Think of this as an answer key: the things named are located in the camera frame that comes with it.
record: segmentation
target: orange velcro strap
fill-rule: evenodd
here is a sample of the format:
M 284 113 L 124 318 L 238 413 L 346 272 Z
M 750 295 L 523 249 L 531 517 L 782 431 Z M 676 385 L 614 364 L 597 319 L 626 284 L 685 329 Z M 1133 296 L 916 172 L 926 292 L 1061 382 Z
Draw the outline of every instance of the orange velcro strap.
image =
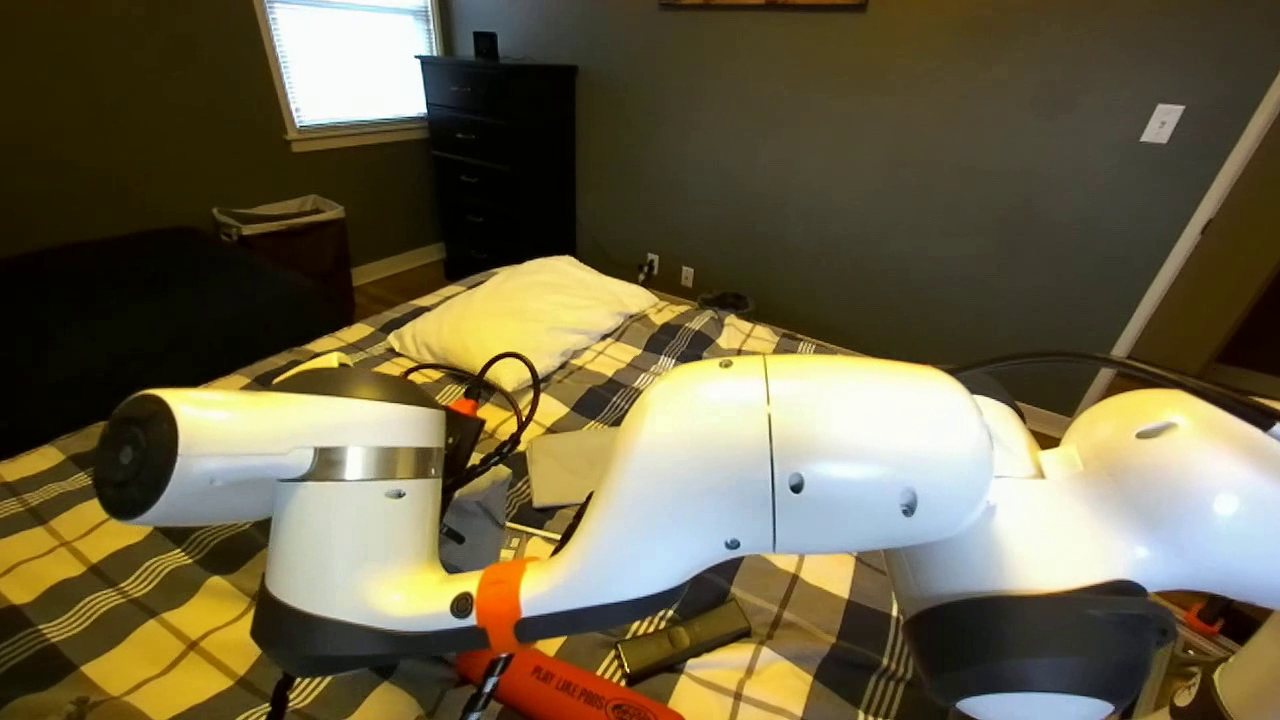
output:
M 520 650 L 516 641 L 516 623 L 524 616 L 520 610 L 520 583 L 525 566 L 536 560 L 521 557 L 508 562 L 495 562 L 480 574 L 476 587 L 476 626 L 489 634 L 489 647 L 506 653 Z

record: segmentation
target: plaid bedspread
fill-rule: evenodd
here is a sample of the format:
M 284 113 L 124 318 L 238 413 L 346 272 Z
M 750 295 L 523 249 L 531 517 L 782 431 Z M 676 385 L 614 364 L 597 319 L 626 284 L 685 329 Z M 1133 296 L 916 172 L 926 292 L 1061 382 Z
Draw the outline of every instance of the plaid bedspread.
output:
M 411 361 L 390 350 L 388 333 L 483 279 L 449 286 L 211 386 L 266 387 L 282 372 L 334 350 L 358 366 L 399 373 Z M 640 392 L 675 365 L 755 352 L 831 350 L 767 325 L 660 302 L 544 382 L 526 439 L 616 425 Z M 443 402 L 462 391 L 439 375 L 417 379 Z M 512 427 L 500 402 L 481 410 L 490 446 Z M 88 475 L 100 429 L 0 462 L 0 720 L 264 717 L 279 670 L 252 643 L 248 628 L 265 566 L 266 523 L 152 530 L 110 520 Z M 563 524 L 564 511 L 529 507 L 520 456 L 512 462 L 513 519 L 552 529 Z M 724 562 L 698 575 L 673 607 L 653 618 L 539 647 L 620 679 L 617 639 L 728 597 L 746 611 L 750 639 L 652 678 L 637 685 L 640 692 L 689 720 L 946 716 L 913 680 L 877 553 Z M 443 661 L 406 661 L 300 680 L 289 717 L 452 720 L 467 692 L 454 687 Z M 490 716 L 516 717 L 497 706 Z

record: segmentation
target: black dresser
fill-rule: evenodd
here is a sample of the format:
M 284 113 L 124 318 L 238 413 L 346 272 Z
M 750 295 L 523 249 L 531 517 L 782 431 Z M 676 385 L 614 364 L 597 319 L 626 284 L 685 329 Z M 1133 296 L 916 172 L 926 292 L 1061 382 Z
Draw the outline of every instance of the black dresser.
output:
M 576 252 L 576 65 L 419 58 L 444 274 Z

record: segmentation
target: pillow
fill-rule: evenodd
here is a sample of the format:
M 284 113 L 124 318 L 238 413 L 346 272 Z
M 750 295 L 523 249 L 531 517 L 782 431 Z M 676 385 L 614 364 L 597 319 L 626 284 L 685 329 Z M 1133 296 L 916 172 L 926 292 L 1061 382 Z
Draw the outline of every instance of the pillow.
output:
M 648 290 L 573 258 L 539 258 L 449 299 L 392 333 L 390 345 L 419 363 L 472 373 L 511 350 L 529 357 L 541 378 L 655 302 Z M 530 382 L 529 369 L 516 360 L 495 364 L 488 379 L 511 392 Z

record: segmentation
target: silver metal band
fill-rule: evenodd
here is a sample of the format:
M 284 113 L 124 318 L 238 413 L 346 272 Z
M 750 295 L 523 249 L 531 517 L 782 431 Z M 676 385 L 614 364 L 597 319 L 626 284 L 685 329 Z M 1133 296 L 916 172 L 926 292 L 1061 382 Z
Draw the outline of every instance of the silver metal band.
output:
M 443 447 L 317 447 L 297 482 L 411 480 L 444 474 Z

